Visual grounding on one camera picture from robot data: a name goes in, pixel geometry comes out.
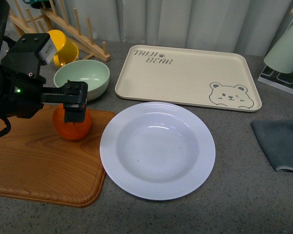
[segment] light green cup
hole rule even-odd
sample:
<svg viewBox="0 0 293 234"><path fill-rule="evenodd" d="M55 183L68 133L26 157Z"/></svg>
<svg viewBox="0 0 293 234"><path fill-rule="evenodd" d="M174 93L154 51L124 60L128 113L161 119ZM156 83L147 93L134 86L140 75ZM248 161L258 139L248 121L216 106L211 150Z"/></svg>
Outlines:
<svg viewBox="0 0 293 234"><path fill-rule="evenodd" d="M293 25L264 58L270 68L285 74L293 72Z"/></svg>
<svg viewBox="0 0 293 234"><path fill-rule="evenodd" d="M79 60L60 68L54 75L56 87L63 86L67 80L84 81L88 84L87 100L101 96L109 83L109 68L96 60Z"/></svg>

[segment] gray towel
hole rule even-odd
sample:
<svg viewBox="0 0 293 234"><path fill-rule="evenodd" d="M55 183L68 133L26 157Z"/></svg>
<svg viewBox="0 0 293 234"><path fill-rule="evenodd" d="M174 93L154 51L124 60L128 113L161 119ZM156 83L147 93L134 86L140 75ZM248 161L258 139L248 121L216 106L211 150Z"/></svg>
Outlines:
<svg viewBox="0 0 293 234"><path fill-rule="evenodd" d="M293 120L255 120L256 138L276 171L293 171Z"/></svg>

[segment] serving tray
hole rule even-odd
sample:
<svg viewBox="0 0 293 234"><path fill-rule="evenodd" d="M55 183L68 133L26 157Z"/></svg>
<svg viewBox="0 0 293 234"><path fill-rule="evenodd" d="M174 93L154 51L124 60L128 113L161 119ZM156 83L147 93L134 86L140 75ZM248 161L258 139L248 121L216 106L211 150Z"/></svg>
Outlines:
<svg viewBox="0 0 293 234"><path fill-rule="evenodd" d="M115 92L125 99L244 112L262 105L244 57L159 46L131 47Z"/></svg>
<svg viewBox="0 0 293 234"><path fill-rule="evenodd" d="M105 179L100 140L115 114L90 110L90 133L68 141L53 127L55 108L45 105L31 119L9 118L11 132L0 138L0 196L73 207L98 199Z"/></svg>

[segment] tangerine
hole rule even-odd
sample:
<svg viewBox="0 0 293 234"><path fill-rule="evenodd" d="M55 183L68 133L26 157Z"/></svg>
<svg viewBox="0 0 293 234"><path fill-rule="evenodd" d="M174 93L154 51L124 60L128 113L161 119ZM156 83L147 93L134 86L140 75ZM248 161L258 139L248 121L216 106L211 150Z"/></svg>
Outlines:
<svg viewBox="0 0 293 234"><path fill-rule="evenodd" d="M84 138L91 130L92 117L86 109L84 121L81 123L64 121L65 109L63 104L59 105L53 112L52 122L58 134L67 140L79 140Z"/></svg>

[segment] mint green bowl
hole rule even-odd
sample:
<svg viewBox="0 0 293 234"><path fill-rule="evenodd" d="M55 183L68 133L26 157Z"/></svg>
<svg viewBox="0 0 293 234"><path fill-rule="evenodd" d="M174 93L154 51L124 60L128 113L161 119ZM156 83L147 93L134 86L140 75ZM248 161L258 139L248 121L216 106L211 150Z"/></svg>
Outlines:
<svg viewBox="0 0 293 234"><path fill-rule="evenodd" d="M56 87L63 86L67 80L84 81L88 84L87 100L101 96L109 83L109 68L96 60L79 60L61 67L54 75Z"/></svg>

